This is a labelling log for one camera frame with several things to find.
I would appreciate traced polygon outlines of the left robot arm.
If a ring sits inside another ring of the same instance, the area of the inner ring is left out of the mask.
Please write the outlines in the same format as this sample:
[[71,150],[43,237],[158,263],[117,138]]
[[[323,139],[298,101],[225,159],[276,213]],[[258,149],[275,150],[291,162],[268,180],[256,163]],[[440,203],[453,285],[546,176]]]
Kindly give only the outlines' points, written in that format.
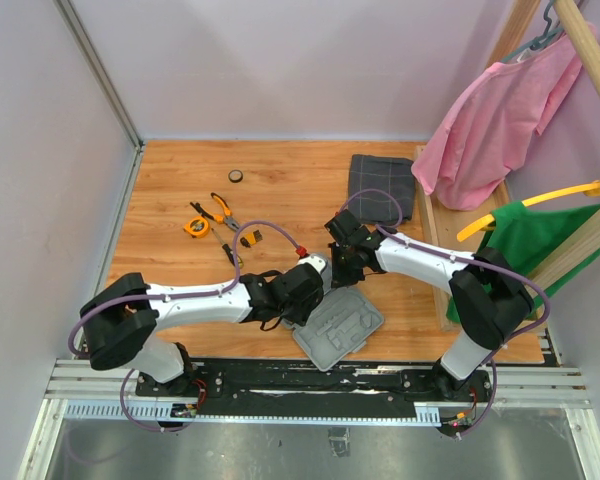
[[126,274],[80,311],[90,366],[134,369],[159,394],[186,396],[198,379],[196,368],[182,344],[166,342],[158,332],[211,322],[305,325],[331,280],[330,262],[320,255],[302,258],[284,273],[244,274],[214,285],[164,286]]

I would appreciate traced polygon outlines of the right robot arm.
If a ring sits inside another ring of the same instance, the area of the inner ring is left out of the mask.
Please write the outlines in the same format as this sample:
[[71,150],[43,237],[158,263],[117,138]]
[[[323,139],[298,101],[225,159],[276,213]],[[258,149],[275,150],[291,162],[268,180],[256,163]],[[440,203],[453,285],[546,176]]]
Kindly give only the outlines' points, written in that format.
[[443,399],[466,392],[475,370],[534,310],[523,277],[494,248],[456,252],[381,227],[371,231],[348,210],[337,213],[325,229],[333,239],[334,287],[363,281],[369,269],[411,277],[450,295],[461,330],[431,373],[432,386]]

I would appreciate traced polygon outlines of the grey plastic tool case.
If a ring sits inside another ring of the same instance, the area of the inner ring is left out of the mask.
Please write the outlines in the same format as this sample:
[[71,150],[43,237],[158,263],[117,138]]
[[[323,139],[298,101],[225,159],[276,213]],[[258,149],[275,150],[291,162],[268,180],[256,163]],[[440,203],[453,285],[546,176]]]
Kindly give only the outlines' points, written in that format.
[[324,297],[304,326],[282,321],[322,372],[359,351],[384,323],[384,316],[360,290],[355,287],[333,289],[331,281],[332,277],[324,283]]

